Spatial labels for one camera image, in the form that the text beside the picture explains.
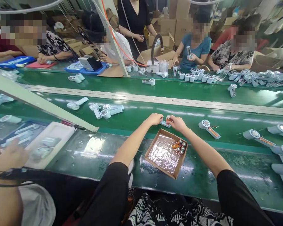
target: black and white patterned fabric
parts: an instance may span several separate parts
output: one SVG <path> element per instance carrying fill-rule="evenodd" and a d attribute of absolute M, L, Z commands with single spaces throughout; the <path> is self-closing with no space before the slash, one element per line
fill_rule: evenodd
<path fill-rule="evenodd" d="M 152 201 L 147 193 L 139 199 L 125 226 L 232 226 L 233 218 L 212 212 L 198 199 L 191 204 L 176 199 Z"/>
<path fill-rule="evenodd" d="M 229 60 L 231 45 L 231 40 L 228 40 L 221 44 L 211 55 L 213 62 L 218 65 L 220 69 L 226 66 L 229 62 L 232 62 L 233 65 L 252 64 L 254 59 L 254 51 L 238 51 L 233 58 Z"/>
<path fill-rule="evenodd" d="M 71 58 L 59 60 L 60 62 L 76 62 L 79 58 L 62 38 L 51 31 L 46 32 L 46 45 L 38 45 L 38 51 L 46 56 L 56 55 L 60 52 L 70 52 L 73 54 Z"/>

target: orange cable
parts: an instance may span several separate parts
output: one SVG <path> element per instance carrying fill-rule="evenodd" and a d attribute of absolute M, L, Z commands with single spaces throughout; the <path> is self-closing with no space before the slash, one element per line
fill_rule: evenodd
<path fill-rule="evenodd" d="M 102 0 L 102 4 L 103 4 L 103 8 L 104 8 L 104 12 L 105 12 L 106 19 L 107 19 L 107 21 L 109 22 L 108 16 L 107 16 L 107 13 L 106 13 L 106 10 L 105 10 L 105 5 L 104 5 L 104 1 L 103 1 L 103 0 Z M 109 29 L 110 29 L 110 32 L 111 32 L 111 34 L 112 34 L 112 36 L 113 36 L 113 38 L 114 38 L 116 44 L 119 46 L 119 48 L 121 49 L 121 51 L 127 56 L 127 54 L 122 50 L 122 48 L 120 47 L 119 43 L 117 42 L 117 40 L 116 40 L 116 38 L 115 38 L 115 36 L 114 36 L 112 27 L 109 26 Z M 131 61 L 133 61 L 134 63 L 136 63 L 136 64 L 138 64 L 138 65 L 140 65 L 140 66 L 143 66 L 143 67 L 147 67 L 147 66 L 144 65 L 144 64 L 139 64 L 139 63 L 137 63 L 135 60 L 131 59 L 129 56 L 127 56 L 127 57 L 128 57 Z"/>

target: black dress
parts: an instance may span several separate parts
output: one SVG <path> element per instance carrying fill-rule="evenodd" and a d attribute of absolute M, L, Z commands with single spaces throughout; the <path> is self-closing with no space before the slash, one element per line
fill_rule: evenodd
<path fill-rule="evenodd" d="M 151 24 L 150 21 L 150 15 L 149 15 L 149 9 L 147 6 L 147 3 L 145 0 L 139 0 L 139 13 L 138 15 L 136 14 L 133 6 L 131 5 L 130 0 L 123 0 L 122 1 L 124 4 L 124 9 L 125 9 L 125 13 L 129 22 L 129 26 L 131 29 L 131 32 L 134 34 L 138 34 L 138 35 L 144 35 L 144 27 L 148 26 Z M 124 14 L 124 10 L 122 7 L 122 3 L 121 0 L 117 1 L 117 7 L 118 7 L 118 15 L 119 15 L 119 24 L 128 29 L 129 30 L 129 26 L 127 24 L 126 21 L 126 17 Z M 138 50 L 136 49 L 136 46 L 132 40 L 131 37 L 127 37 L 125 36 L 126 39 L 129 41 L 130 44 L 130 48 L 133 54 L 133 58 L 136 60 L 139 56 L 138 50 L 140 52 L 147 50 L 147 44 L 146 44 L 146 39 L 144 39 L 143 42 L 139 42 L 137 39 L 134 39 Z"/>

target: metal pole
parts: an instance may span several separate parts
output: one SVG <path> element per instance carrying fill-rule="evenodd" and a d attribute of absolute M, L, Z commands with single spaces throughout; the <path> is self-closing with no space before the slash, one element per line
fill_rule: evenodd
<path fill-rule="evenodd" d="M 43 112 L 53 115 L 61 120 L 68 121 L 74 125 L 79 125 L 87 130 L 96 132 L 98 127 L 95 127 L 88 122 L 74 116 L 73 114 L 65 111 L 64 109 L 56 106 L 53 103 L 43 99 L 42 97 L 34 94 L 27 89 L 19 86 L 17 83 L 10 81 L 9 79 L 0 75 L 0 93 L 19 100 L 25 104 L 28 104 L 34 108 L 37 108 Z"/>
<path fill-rule="evenodd" d="M 103 8 L 103 5 L 102 5 L 102 1 L 101 0 L 92 0 L 94 3 L 95 3 L 95 7 L 98 11 L 98 14 L 101 18 L 101 21 L 105 27 L 105 30 L 107 32 L 107 36 L 109 37 L 109 40 L 110 40 L 110 44 L 111 44 L 111 47 L 112 49 L 114 50 L 114 52 L 116 53 L 116 58 L 119 62 L 119 65 L 124 73 L 124 77 L 130 77 L 128 75 L 128 72 L 127 72 L 127 69 L 126 69 L 126 66 L 124 64 L 124 59 L 122 58 L 121 54 L 120 54 L 120 49 L 118 47 L 118 45 L 116 44 L 113 36 L 112 36 L 112 33 L 111 33 L 111 30 L 110 30 L 110 24 L 106 21 L 106 17 L 104 17 L 105 15 L 105 9 Z"/>

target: orange label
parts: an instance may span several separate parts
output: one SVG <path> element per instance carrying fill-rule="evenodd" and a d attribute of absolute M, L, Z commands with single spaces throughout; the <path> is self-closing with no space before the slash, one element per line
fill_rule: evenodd
<path fill-rule="evenodd" d="M 265 143 L 267 143 L 267 144 L 269 144 L 269 145 L 271 145 L 271 146 L 274 145 L 273 143 L 271 143 L 271 142 L 269 142 L 269 141 L 263 139 L 262 137 L 259 137 L 258 139 L 259 139 L 259 140 L 262 140 L 263 142 L 265 142 Z"/>

